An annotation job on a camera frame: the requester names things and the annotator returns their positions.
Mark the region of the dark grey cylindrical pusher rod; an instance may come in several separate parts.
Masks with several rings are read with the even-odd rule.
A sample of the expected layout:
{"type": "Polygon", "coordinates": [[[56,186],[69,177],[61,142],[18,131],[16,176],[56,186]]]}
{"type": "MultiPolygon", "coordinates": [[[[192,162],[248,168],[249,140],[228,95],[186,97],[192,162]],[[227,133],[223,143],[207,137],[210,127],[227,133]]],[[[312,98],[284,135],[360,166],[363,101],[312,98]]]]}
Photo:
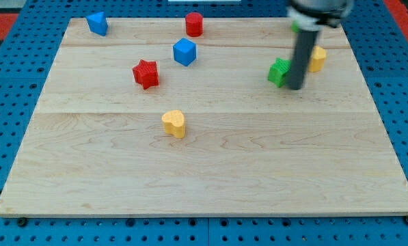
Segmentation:
{"type": "Polygon", "coordinates": [[[286,77],[286,84],[291,90],[300,90],[303,87],[305,74],[319,31],[300,29],[295,40],[290,68],[286,77]]]}

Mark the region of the green block behind arm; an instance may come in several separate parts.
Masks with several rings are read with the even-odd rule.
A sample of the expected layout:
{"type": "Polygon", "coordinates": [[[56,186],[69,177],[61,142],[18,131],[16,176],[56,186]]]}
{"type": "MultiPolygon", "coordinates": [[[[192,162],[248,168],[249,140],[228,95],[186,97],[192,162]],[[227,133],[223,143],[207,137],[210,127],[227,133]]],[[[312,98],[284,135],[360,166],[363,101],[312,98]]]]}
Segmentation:
{"type": "Polygon", "coordinates": [[[298,33],[298,32],[299,32],[299,26],[298,26],[297,21],[294,20],[294,21],[292,22],[291,29],[292,29],[292,31],[293,31],[294,33],[298,33]]]}

